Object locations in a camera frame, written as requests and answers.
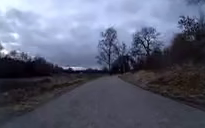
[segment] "dirt shoulder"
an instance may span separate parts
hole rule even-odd
[[[48,101],[69,92],[76,87],[101,75],[73,74],[36,79],[1,80],[3,83],[25,88],[10,89],[0,93],[0,124],[33,111]]]
[[[205,67],[183,66],[120,76],[140,88],[205,111]]]

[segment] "treeline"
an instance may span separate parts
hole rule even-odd
[[[114,28],[108,28],[101,34],[98,63],[110,73],[162,69],[183,63],[205,64],[205,16],[181,16],[178,25],[181,32],[168,46],[155,28],[144,27],[133,34],[130,48],[120,43]]]
[[[63,68],[47,62],[42,57],[31,57],[24,52],[4,54],[0,43],[0,78],[49,76],[63,73]]]

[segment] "paved road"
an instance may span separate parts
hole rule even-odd
[[[205,128],[205,112],[104,77],[3,128]]]

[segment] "brown grass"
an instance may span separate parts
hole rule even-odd
[[[204,65],[186,64],[156,72],[140,71],[123,77],[146,90],[205,109]]]

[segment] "cloud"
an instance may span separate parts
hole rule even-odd
[[[62,66],[95,67],[105,28],[115,27],[130,44],[132,32],[154,26],[168,42],[179,16],[197,15],[196,10],[183,0],[0,0],[0,40],[8,49]]]

